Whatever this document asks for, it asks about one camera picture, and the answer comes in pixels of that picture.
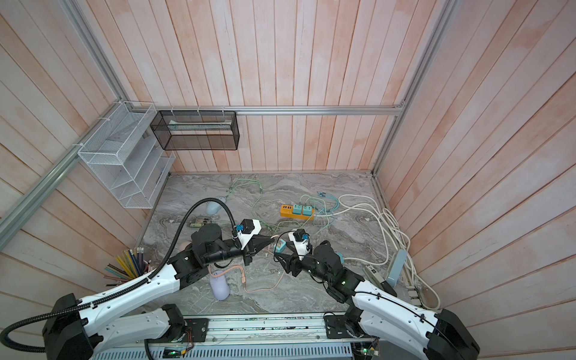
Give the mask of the pink mouse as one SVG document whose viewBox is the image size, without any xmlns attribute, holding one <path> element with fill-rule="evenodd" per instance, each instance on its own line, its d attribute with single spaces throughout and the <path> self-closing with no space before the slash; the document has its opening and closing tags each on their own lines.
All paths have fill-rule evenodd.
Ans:
<svg viewBox="0 0 576 360">
<path fill-rule="evenodd" d="M 190 241 L 185 241 L 182 244 L 180 244 L 178 251 L 186 251 L 191 247 L 191 242 Z"/>
</svg>

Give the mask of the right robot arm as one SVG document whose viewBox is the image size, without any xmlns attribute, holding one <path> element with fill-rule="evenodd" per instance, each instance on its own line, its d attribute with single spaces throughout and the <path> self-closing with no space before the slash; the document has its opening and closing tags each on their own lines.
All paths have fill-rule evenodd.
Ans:
<svg viewBox="0 0 576 360">
<path fill-rule="evenodd" d="M 348 304 L 348 331 L 388 341 L 419 359 L 477 359 L 480 346 L 450 310 L 437 313 L 410 304 L 374 286 L 341 263 L 329 241 L 313 253 L 276 253 L 285 272 L 318 278 L 337 302 Z"/>
</svg>

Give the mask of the pink pencil cup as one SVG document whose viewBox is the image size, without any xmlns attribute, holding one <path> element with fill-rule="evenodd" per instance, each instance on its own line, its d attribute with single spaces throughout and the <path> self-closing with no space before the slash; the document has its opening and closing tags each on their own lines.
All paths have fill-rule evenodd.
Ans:
<svg viewBox="0 0 576 360">
<path fill-rule="evenodd" d="M 114 257 L 115 264 L 108 263 L 104 268 L 104 278 L 124 284 L 151 271 L 150 262 L 146 260 L 144 247 L 123 250 Z"/>
</svg>

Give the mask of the teal USB charger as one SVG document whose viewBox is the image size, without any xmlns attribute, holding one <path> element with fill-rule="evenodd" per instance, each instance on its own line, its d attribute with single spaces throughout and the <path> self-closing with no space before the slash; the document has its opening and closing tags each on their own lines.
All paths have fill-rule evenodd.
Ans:
<svg viewBox="0 0 576 360">
<path fill-rule="evenodd" d="M 286 246 L 287 246 L 287 243 L 283 239 L 279 238 L 279 240 L 277 241 L 277 244 L 274 248 L 274 252 L 275 253 L 282 253 L 284 251 L 284 249 L 286 248 Z"/>
</svg>

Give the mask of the camouflage green device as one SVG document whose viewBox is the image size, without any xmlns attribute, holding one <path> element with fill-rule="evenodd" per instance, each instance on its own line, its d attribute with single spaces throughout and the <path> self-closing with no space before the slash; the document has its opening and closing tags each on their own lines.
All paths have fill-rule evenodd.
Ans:
<svg viewBox="0 0 576 360">
<path fill-rule="evenodd" d="M 187 222 L 187 226 L 193 229 L 199 229 L 207 224 L 211 224 L 212 219 L 209 217 L 195 217 Z"/>
</svg>

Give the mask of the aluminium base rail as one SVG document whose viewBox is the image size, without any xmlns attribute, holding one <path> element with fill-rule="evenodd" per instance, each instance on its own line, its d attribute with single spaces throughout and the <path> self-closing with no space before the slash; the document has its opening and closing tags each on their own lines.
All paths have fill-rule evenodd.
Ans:
<svg viewBox="0 0 576 360">
<path fill-rule="evenodd" d="M 328 325 L 340 313 L 265 313 L 185 316 L 180 324 L 170 321 L 165 310 L 125 316 L 97 331 L 96 353 L 152 340 L 177 345 L 323 343 L 367 341 L 352 336 L 342 325 Z"/>
</svg>

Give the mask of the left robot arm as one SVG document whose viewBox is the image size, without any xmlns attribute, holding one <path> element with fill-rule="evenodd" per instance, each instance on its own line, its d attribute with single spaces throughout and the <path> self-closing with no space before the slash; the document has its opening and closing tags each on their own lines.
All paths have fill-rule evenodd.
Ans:
<svg viewBox="0 0 576 360">
<path fill-rule="evenodd" d="M 90 359 L 102 351 L 115 334 L 112 324 L 126 313 L 159 297 L 176 293 L 204 278 L 209 265 L 241 257 L 249 265 L 253 257 L 273 243 L 271 236 L 261 234 L 258 220 L 236 223 L 225 208 L 232 237 L 224 239 L 222 229 L 214 223 L 201 226 L 189 244 L 176 253 L 177 239 L 157 268 L 108 291 L 83 298 L 74 294 L 61 297 L 49 313 L 15 322 L 1 331 L 1 344 L 26 353 L 45 353 L 48 359 Z M 11 339 L 10 334 L 33 323 L 43 323 L 43 346 L 32 346 Z"/>
</svg>

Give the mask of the teal charger on orange strip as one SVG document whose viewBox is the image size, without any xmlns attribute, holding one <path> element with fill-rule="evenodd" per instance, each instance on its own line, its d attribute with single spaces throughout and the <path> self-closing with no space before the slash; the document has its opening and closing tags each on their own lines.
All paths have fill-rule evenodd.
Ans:
<svg viewBox="0 0 576 360">
<path fill-rule="evenodd" d="M 292 206 L 292 213 L 294 215 L 302 215 L 302 205 L 295 204 Z"/>
</svg>

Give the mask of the black mesh basket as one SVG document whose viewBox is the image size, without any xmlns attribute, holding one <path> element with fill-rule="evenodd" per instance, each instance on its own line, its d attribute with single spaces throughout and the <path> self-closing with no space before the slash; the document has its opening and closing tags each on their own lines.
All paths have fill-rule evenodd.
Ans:
<svg viewBox="0 0 576 360">
<path fill-rule="evenodd" d="M 161 110 L 151 130 L 167 151 L 235 151 L 240 133 L 232 111 Z"/>
</svg>

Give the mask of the blue stapler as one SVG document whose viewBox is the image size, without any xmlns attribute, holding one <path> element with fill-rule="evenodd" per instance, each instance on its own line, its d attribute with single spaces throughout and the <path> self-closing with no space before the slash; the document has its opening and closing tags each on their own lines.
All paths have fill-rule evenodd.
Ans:
<svg viewBox="0 0 576 360">
<path fill-rule="evenodd" d="M 401 273 L 404 268 L 408 253 L 404 249 L 400 249 L 393 256 L 389 267 L 387 268 L 386 282 L 391 286 L 395 287 L 401 277 Z"/>
</svg>

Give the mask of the beige black stapler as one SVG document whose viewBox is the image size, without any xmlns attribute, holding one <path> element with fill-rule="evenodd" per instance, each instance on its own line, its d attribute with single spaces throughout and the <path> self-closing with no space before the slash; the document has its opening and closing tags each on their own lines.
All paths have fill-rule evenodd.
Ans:
<svg viewBox="0 0 576 360">
<path fill-rule="evenodd" d="M 363 272 L 365 277 L 375 286 L 378 287 L 379 289 L 385 291 L 386 293 L 397 297 L 398 294 L 396 293 L 396 291 L 394 290 L 394 288 L 386 281 L 384 280 L 383 276 L 370 264 L 364 265 L 363 266 Z"/>
</svg>

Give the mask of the orange power strip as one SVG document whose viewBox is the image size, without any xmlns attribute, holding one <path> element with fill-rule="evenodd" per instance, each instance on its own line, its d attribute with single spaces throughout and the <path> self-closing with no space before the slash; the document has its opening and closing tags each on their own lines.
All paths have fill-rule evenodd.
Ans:
<svg viewBox="0 0 576 360">
<path fill-rule="evenodd" d="M 297 220 L 312 220 L 314 218 L 314 213 L 310 217 L 305 217 L 303 215 L 293 214 L 293 205 L 282 205 L 280 207 L 280 216 L 283 218 L 292 218 Z"/>
</svg>

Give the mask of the lavender wireless mouse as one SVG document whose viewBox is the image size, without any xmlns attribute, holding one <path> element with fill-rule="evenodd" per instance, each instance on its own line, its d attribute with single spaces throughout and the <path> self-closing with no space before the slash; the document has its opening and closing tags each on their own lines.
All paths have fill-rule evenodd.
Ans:
<svg viewBox="0 0 576 360">
<path fill-rule="evenodd" d="M 230 295 L 230 288 L 227 283 L 225 274 L 222 271 L 216 271 L 211 274 L 209 283 L 211 291 L 218 301 L 226 300 Z"/>
</svg>

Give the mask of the light blue mouse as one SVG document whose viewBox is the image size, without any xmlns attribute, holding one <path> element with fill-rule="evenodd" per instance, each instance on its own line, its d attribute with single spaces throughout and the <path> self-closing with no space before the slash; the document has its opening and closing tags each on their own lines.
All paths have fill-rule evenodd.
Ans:
<svg viewBox="0 0 576 360">
<path fill-rule="evenodd" d="M 217 213 L 219 213 L 220 210 L 222 210 L 223 208 L 222 204 L 225 202 L 226 202 L 225 199 L 220 199 L 219 202 L 208 202 L 205 213 L 208 216 L 215 216 Z"/>
</svg>

